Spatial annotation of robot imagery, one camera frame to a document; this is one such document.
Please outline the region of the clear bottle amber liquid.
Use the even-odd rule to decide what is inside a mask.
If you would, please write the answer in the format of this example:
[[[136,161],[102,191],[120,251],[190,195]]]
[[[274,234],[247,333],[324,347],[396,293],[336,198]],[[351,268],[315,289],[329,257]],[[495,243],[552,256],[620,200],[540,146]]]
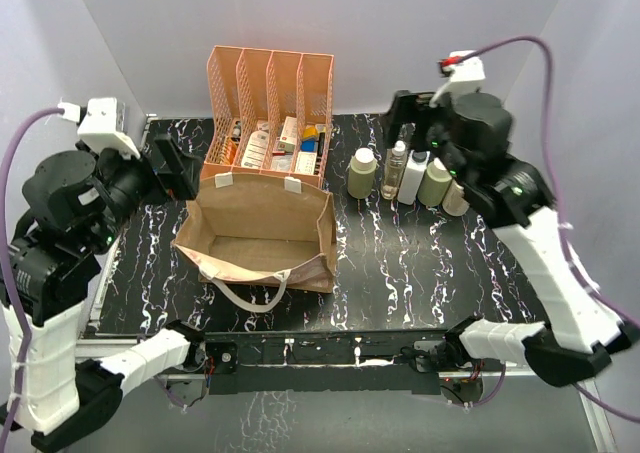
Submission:
[[[406,160],[406,143],[402,140],[398,140],[387,152],[384,165],[383,182],[380,188],[383,199],[392,200],[396,196],[404,173]]]

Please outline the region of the white bottle dark grey cap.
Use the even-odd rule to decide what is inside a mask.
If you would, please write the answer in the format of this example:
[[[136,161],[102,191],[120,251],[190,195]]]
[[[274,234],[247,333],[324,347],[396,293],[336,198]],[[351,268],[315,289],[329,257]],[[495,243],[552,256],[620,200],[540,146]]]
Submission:
[[[403,177],[397,193],[397,201],[411,205],[415,202],[429,160],[428,152],[412,151],[407,159]]]

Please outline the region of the green bottle beige cap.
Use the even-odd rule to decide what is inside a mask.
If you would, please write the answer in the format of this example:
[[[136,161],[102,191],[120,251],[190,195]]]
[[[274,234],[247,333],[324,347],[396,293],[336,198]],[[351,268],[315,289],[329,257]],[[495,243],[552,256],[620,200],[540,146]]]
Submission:
[[[370,148],[359,148],[349,163],[347,190],[355,199],[365,199],[373,189],[377,160]]]
[[[435,158],[425,170],[417,199],[426,207],[436,207],[444,199],[451,182],[451,174],[441,160]]]
[[[445,213],[453,217],[464,215],[469,209],[469,203],[464,198],[464,188],[456,181],[452,181],[442,203]]]

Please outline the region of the brown canvas tote bag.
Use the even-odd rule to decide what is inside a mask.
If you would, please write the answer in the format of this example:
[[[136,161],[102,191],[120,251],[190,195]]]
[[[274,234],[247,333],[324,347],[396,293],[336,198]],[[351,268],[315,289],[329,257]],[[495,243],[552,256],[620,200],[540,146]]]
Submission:
[[[332,292],[337,232],[332,193],[292,176],[223,173],[187,202],[174,247],[238,308],[271,311],[286,289]]]

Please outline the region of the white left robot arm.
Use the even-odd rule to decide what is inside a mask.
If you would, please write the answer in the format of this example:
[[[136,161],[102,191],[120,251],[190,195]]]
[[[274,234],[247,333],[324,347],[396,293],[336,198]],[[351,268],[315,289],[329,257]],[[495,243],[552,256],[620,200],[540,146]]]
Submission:
[[[173,321],[126,351],[78,361],[77,328],[98,257],[144,205],[196,197],[202,163],[168,134],[153,152],[74,149],[43,160],[23,185],[28,210],[8,248],[15,295],[1,303],[22,389],[1,408],[42,452],[59,452],[103,427],[133,389],[166,369],[200,369],[203,335]]]

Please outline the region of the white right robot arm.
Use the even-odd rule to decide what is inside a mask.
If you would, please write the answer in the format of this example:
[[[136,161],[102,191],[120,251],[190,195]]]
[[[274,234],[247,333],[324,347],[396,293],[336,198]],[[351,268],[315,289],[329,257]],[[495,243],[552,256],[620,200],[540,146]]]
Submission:
[[[639,328],[596,300],[577,255],[561,242],[559,203],[539,170],[510,154],[512,115],[488,93],[437,99],[399,90],[381,124],[393,146],[406,124],[410,145],[429,152],[463,198],[515,257],[546,313],[534,323],[471,316],[450,328],[432,352],[460,370],[484,359],[530,367],[564,387],[597,376],[614,354],[639,341]]]

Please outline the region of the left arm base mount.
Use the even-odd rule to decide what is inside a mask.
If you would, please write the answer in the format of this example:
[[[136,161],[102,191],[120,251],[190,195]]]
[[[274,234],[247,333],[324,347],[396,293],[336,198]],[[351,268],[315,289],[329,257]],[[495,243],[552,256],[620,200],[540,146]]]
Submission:
[[[238,367],[238,347],[233,342],[200,343],[187,370],[205,376],[232,374]]]

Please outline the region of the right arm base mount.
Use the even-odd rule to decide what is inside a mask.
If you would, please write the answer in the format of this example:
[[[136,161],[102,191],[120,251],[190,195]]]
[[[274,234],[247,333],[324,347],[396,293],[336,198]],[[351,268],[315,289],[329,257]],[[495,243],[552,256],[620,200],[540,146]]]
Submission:
[[[417,344],[404,347],[402,356],[419,373],[470,368],[468,380],[478,379],[485,367],[483,359],[473,359],[460,344],[445,340],[430,347]]]

